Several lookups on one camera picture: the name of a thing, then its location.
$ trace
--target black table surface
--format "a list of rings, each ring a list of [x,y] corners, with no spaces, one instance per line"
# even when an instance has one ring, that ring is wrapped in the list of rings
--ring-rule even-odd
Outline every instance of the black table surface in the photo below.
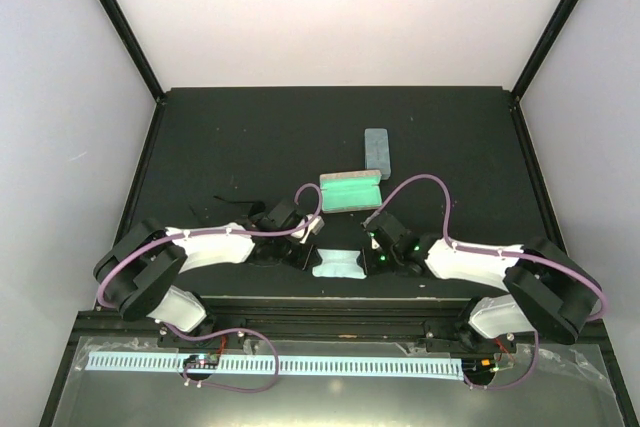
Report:
[[[364,130],[389,132],[391,178],[431,173],[448,185],[450,234],[511,244],[545,229],[527,173],[508,93],[500,87],[180,88],[169,92],[135,203],[133,222],[167,226],[226,224],[246,213],[230,201],[275,205],[320,174],[364,170]],[[313,211],[313,191],[301,204]],[[428,181],[389,205],[417,233],[441,232],[444,197]],[[320,248],[359,250],[367,212],[325,214]],[[274,265],[215,265],[180,275],[203,296],[260,298],[468,298],[498,291],[464,281],[373,276],[315,278]]]

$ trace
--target white backdrop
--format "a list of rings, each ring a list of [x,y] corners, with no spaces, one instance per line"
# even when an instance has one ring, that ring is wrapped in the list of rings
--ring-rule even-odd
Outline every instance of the white backdrop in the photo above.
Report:
[[[569,253],[602,285],[640,414],[640,0],[580,0],[523,99]]]
[[[163,88],[502,85],[558,0],[118,0]]]

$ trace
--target gray wall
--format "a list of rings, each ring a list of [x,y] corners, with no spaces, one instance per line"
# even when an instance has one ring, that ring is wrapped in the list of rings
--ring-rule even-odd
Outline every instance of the gray wall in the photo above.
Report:
[[[640,411],[640,0],[581,0],[523,100],[568,248]]]
[[[37,425],[153,102],[97,0],[0,0],[0,412]]]

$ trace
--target light blue cloth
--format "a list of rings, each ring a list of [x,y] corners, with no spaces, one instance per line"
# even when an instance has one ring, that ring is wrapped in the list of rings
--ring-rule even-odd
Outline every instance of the light blue cloth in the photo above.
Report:
[[[341,277],[364,279],[364,270],[356,263],[360,252],[357,250],[318,249],[322,264],[313,268],[314,277]]]

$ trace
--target purple cable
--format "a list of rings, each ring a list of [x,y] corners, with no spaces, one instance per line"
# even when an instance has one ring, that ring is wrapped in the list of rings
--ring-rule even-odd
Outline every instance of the purple cable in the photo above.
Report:
[[[538,366],[538,360],[540,358],[539,350],[540,350],[540,338],[538,337],[538,332],[534,330],[533,331],[533,357],[531,357],[531,363],[529,364],[529,368],[527,369],[527,371],[524,373],[524,375],[522,377],[518,378],[517,380],[514,380],[513,382],[505,384],[505,385],[491,386],[491,385],[477,385],[477,384],[474,384],[465,375],[464,376],[464,383],[467,384],[469,387],[472,387],[472,388],[475,387],[475,388],[482,389],[482,390],[507,390],[507,389],[511,389],[512,387],[517,387],[518,385],[520,385],[523,382],[525,382],[535,372],[536,367]]]
[[[371,214],[371,216],[367,220],[365,220],[364,224],[366,225],[375,216],[377,216],[382,211],[382,209],[384,209],[389,204],[389,202],[391,202],[391,200],[398,194],[398,192],[400,192],[403,188],[405,188],[410,183],[415,182],[416,180],[421,180],[421,179],[433,180],[440,186],[440,188],[442,189],[442,192],[444,193],[445,210],[444,210],[444,221],[442,224],[442,236],[444,238],[444,241],[447,243],[447,245],[449,245],[449,247],[453,248],[454,250],[459,250],[461,252],[469,252],[471,254],[490,255],[493,257],[515,257],[518,259],[528,260],[530,262],[536,262],[538,264],[546,265],[547,267],[550,267],[554,270],[562,272],[563,274],[571,277],[572,279],[577,280],[578,282],[583,284],[585,287],[587,287],[589,290],[591,290],[598,297],[598,300],[600,300],[600,310],[595,314],[592,314],[589,317],[587,317],[587,321],[601,319],[607,313],[607,311],[609,310],[609,301],[607,299],[607,296],[604,295],[604,292],[602,292],[602,290],[596,284],[591,282],[591,280],[569,269],[568,267],[565,267],[562,264],[553,262],[552,260],[545,259],[544,257],[538,257],[537,255],[525,254],[523,252],[507,252],[499,249],[483,249],[480,247],[468,247],[468,246],[465,246],[464,244],[460,244],[455,240],[452,240],[451,237],[449,237],[449,220],[451,218],[451,195],[449,195],[449,189],[447,188],[446,184],[439,177],[436,177],[435,175],[418,174],[402,182],[398,187],[393,189],[393,192],[391,192],[391,194],[389,194],[389,196],[385,199],[382,205],[378,207],[378,209],[376,209],[376,211],[373,214]]]
[[[308,188],[315,189],[315,191],[318,193],[318,206],[316,207],[316,211],[309,218],[309,220],[299,225],[298,227],[295,227],[289,230],[283,230],[280,232],[260,232],[260,231],[251,231],[251,230],[222,229],[220,227],[213,227],[210,229],[198,229],[198,230],[190,231],[189,236],[199,237],[201,235],[250,235],[253,237],[284,237],[287,235],[294,234],[300,230],[304,230],[307,227],[309,227],[309,225],[311,225],[318,218],[318,216],[320,215],[320,211],[322,210],[322,191],[320,190],[320,187],[318,187],[316,184],[304,184],[302,187],[300,187],[300,189],[298,189],[298,191],[296,192],[296,202],[300,194]],[[115,308],[115,305],[111,304],[110,302],[107,302],[107,300],[104,298],[104,293],[107,286],[109,285],[109,282],[111,282],[113,278],[116,275],[118,275],[120,271],[122,271],[122,269],[124,269],[127,265],[129,265],[131,262],[136,260],[141,255],[149,252],[150,250],[155,249],[159,245],[166,244],[167,242],[171,242],[174,240],[184,239],[185,237],[186,235],[184,233],[167,235],[166,237],[162,237],[160,239],[149,242],[148,244],[140,247],[139,249],[135,250],[134,252],[129,254],[127,257],[125,257],[124,260],[120,262],[118,265],[116,265],[113,268],[113,270],[109,272],[107,276],[100,283],[100,286],[98,287],[98,294],[97,294],[98,303],[103,307]]]
[[[410,177],[407,180],[405,180],[404,182],[402,182],[398,187],[393,189],[391,194],[389,194],[389,196],[385,199],[385,201],[382,203],[382,205],[380,207],[378,207],[375,210],[375,212],[373,212],[373,214],[371,214],[364,221],[364,225],[366,226],[374,217],[376,217],[378,214],[380,214],[382,209],[384,209],[389,204],[389,202],[391,202],[391,200],[398,194],[398,192],[400,192],[402,189],[404,189],[410,183],[415,182],[416,180],[421,180],[421,179],[434,181],[435,183],[437,183],[440,186],[440,188],[442,189],[442,192],[444,193],[445,211],[444,211],[444,221],[443,221],[443,224],[442,224],[442,236],[444,238],[444,241],[447,243],[447,245],[449,245],[449,247],[451,247],[453,249],[457,249],[457,250],[459,250],[461,252],[469,252],[469,253],[472,253],[472,254],[491,255],[491,256],[494,256],[494,257],[500,257],[500,256],[502,256],[502,257],[515,257],[515,258],[518,258],[518,259],[528,260],[528,261],[531,261],[531,262],[536,262],[536,263],[539,263],[539,264],[546,265],[547,267],[550,267],[552,269],[558,270],[558,271],[562,272],[563,274],[568,275],[569,277],[577,280],[578,282],[580,282],[581,284],[583,284],[587,288],[589,288],[598,297],[598,300],[600,300],[600,310],[598,312],[596,312],[595,314],[590,315],[587,318],[588,321],[601,319],[606,314],[606,312],[609,310],[609,301],[608,301],[607,297],[604,295],[604,292],[602,292],[602,290],[597,285],[595,285],[593,282],[591,282],[585,276],[580,275],[577,272],[574,272],[573,270],[565,267],[562,264],[558,264],[557,262],[553,262],[551,260],[545,259],[544,257],[538,257],[537,255],[525,254],[525,253],[522,253],[522,252],[506,252],[506,251],[501,251],[501,250],[498,250],[498,249],[483,249],[483,248],[480,248],[480,247],[468,247],[468,246],[465,246],[465,245],[460,245],[458,242],[452,240],[451,237],[449,237],[449,221],[450,221],[450,218],[451,218],[451,195],[449,194],[449,189],[447,188],[446,184],[442,181],[442,179],[440,179],[439,177],[436,177],[435,175],[418,174],[418,175],[414,175],[413,177]],[[536,369],[536,366],[538,365],[538,350],[539,350],[539,345],[540,345],[538,332],[534,330],[533,331],[533,336],[534,336],[534,347],[533,347],[533,358],[531,359],[531,364],[529,365],[529,368],[527,369],[527,372],[522,377],[520,377],[518,380],[515,380],[515,381],[513,381],[513,382],[511,382],[510,384],[507,384],[507,385],[500,385],[500,386],[496,386],[496,387],[490,387],[490,386],[475,385],[471,381],[469,381],[469,379],[465,376],[465,378],[464,378],[465,383],[467,383],[467,385],[469,385],[471,387],[478,387],[478,388],[486,389],[486,390],[505,390],[505,389],[510,389],[512,387],[516,387],[516,386],[522,384],[529,377],[531,377],[531,375],[533,374],[533,372]]]
[[[218,384],[218,383],[215,383],[215,382],[205,382],[205,381],[201,381],[200,382],[201,385],[204,385],[205,387],[215,387],[217,389],[229,390],[231,392],[238,392],[238,393],[241,393],[241,394],[258,394],[260,392],[264,392],[265,390],[269,390],[271,387],[273,387],[276,384],[276,382],[278,382],[278,374],[280,372],[280,357],[278,357],[278,351],[276,350],[275,346],[271,343],[271,341],[269,339],[267,339],[267,337],[262,335],[260,332],[256,332],[255,330],[251,330],[251,329],[237,328],[237,329],[220,330],[218,332],[213,332],[212,334],[201,335],[199,337],[193,337],[191,335],[185,334],[184,332],[182,332],[180,329],[178,329],[174,325],[171,325],[171,324],[165,324],[165,325],[177,337],[180,337],[181,339],[187,340],[189,342],[200,342],[202,340],[215,339],[216,337],[221,337],[221,336],[227,335],[227,334],[235,334],[235,333],[238,333],[238,332],[244,332],[245,334],[253,335],[255,337],[258,337],[261,340],[264,340],[265,343],[271,349],[271,352],[273,352],[273,358],[275,360],[275,370],[273,371],[273,377],[271,378],[271,380],[267,384],[263,385],[262,387],[257,387],[255,389],[244,389],[242,387],[233,387],[231,385]],[[187,368],[188,368],[188,366],[185,368],[185,371],[182,373],[182,377],[185,380],[189,380],[189,378],[187,377],[187,373],[186,373]]]

